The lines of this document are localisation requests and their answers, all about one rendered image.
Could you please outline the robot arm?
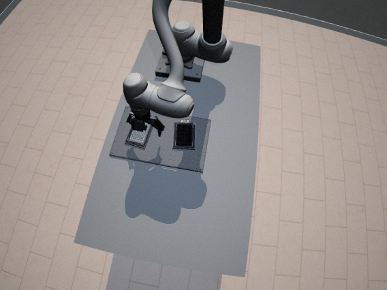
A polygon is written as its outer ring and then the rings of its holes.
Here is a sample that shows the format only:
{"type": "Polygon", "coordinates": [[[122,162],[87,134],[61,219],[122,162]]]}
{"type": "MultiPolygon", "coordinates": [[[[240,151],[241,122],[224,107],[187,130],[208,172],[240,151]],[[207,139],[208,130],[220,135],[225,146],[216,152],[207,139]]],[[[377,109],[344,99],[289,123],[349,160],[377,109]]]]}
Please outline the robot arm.
{"type": "Polygon", "coordinates": [[[129,74],[123,82],[123,92],[131,111],[144,116],[149,110],[171,118],[191,114],[194,101],[184,87],[184,67],[192,69],[194,57],[214,63],[229,61],[232,44],[222,32],[225,0],[202,0],[203,32],[185,21],[173,28],[168,18],[172,0],[153,0],[153,22],[170,66],[168,79],[158,87],[139,73],[129,74]],[[200,36],[200,38],[199,38],[200,36]],[[183,64],[184,62],[184,64],[183,64]]]}

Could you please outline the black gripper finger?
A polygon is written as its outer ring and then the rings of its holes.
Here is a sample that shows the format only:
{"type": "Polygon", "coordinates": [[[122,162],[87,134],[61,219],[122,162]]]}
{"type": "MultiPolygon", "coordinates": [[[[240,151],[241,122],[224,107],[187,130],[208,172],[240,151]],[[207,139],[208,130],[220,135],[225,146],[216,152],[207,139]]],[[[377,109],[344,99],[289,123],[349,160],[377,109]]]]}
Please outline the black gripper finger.
{"type": "Polygon", "coordinates": [[[133,128],[134,127],[134,122],[136,119],[136,117],[132,118],[134,116],[134,114],[132,113],[132,111],[129,113],[129,118],[127,119],[127,123],[130,123],[131,124],[131,127],[133,128]]]}
{"type": "Polygon", "coordinates": [[[159,137],[161,136],[161,131],[164,130],[164,125],[159,121],[159,119],[157,118],[157,116],[155,117],[151,117],[151,120],[150,121],[147,121],[145,120],[144,122],[148,123],[149,125],[152,125],[154,128],[156,128],[158,130],[158,135],[159,137]]]}

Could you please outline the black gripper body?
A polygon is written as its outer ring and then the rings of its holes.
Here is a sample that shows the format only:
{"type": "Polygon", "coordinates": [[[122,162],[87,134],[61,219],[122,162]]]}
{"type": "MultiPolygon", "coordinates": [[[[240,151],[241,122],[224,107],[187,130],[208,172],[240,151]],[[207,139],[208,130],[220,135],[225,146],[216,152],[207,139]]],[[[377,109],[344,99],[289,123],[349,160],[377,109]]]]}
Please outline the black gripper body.
{"type": "MultiPolygon", "coordinates": [[[[138,119],[138,120],[147,120],[147,121],[150,121],[151,120],[151,118],[150,118],[150,116],[151,116],[151,113],[150,113],[150,111],[147,113],[147,114],[145,114],[144,116],[136,116],[136,115],[134,115],[135,117],[136,117],[136,119],[138,119]],[[148,118],[148,119],[147,119],[148,118]]],[[[152,116],[151,116],[152,117],[152,116]]]]}

